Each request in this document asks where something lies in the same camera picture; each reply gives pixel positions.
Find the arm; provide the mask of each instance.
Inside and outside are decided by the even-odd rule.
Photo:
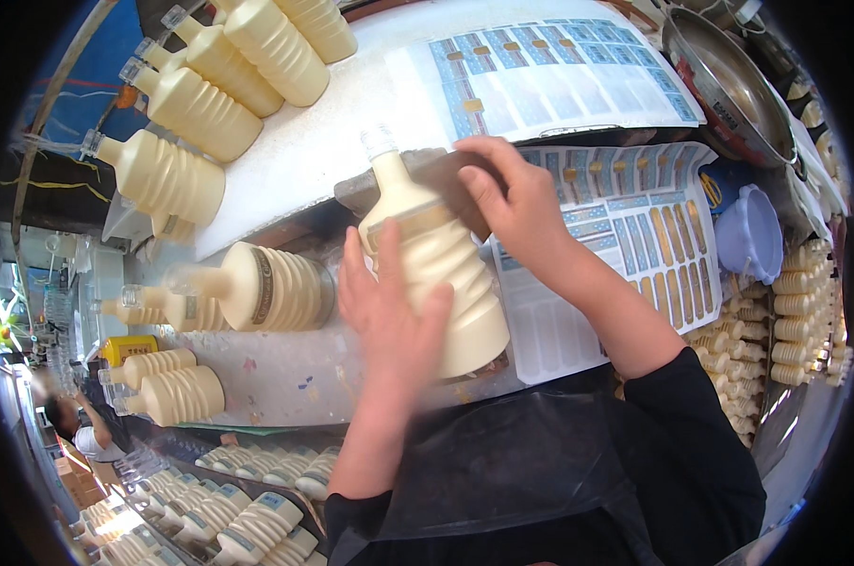
[[[685,343],[669,321],[568,233],[546,169],[525,162],[501,138],[466,138],[455,149],[479,153],[502,173],[507,199],[479,167],[465,166],[458,175],[506,250],[587,317],[625,379],[645,376],[679,355]]]
[[[392,489],[405,427],[421,390],[436,377],[453,291],[433,290],[421,315],[405,295],[400,232],[391,219],[380,235],[380,280],[365,266],[361,239],[349,227],[339,269],[339,311],[361,338],[365,385],[335,463],[329,492],[347,499]]]
[[[99,413],[93,410],[93,406],[90,404],[90,401],[88,401],[87,397],[85,397],[80,391],[75,395],[75,401],[78,402],[78,404],[84,409],[84,412],[87,413],[88,418],[90,418],[91,425],[93,426],[94,440],[96,440],[96,443],[105,450],[113,443],[113,435],[109,432],[109,428],[106,427],[106,423],[103,418]]]

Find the person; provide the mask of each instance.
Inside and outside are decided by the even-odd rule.
[[[90,426],[81,425],[79,407],[90,418]],[[125,451],[114,442],[109,426],[82,392],[78,391],[73,398],[51,398],[44,406],[44,413],[56,434],[74,445],[86,458],[94,462],[115,462],[125,458]]]
[[[455,434],[406,438],[435,379],[454,293],[440,284],[415,313],[405,297],[398,224],[387,220],[381,234],[378,280],[350,227],[338,302],[360,336],[365,382],[325,503],[331,566],[714,564],[758,537],[765,507],[759,474],[694,351],[570,236],[548,171],[499,138],[467,138],[455,148],[498,168],[507,198],[483,169],[465,166],[458,175],[507,252],[591,323],[625,380],[624,401],[612,393],[566,394],[556,383],[568,379],[560,379],[546,384],[551,390],[457,414],[453,432],[471,433],[461,444],[449,444]],[[530,398],[549,408],[567,402],[573,418],[540,414]],[[513,410],[519,419],[506,416]],[[552,420],[577,439],[556,437],[552,425],[523,438],[509,420]],[[467,428],[474,422],[490,425]],[[472,492],[486,496],[472,504]],[[580,504],[545,499],[549,492]],[[525,510],[506,511],[518,498]]]

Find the metal basin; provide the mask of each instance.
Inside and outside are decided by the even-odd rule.
[[[703,107],[721,153],[764,168],[795,163],[788,116],[735,42],[706,18],[678,6],[667,12],[662,42]]]

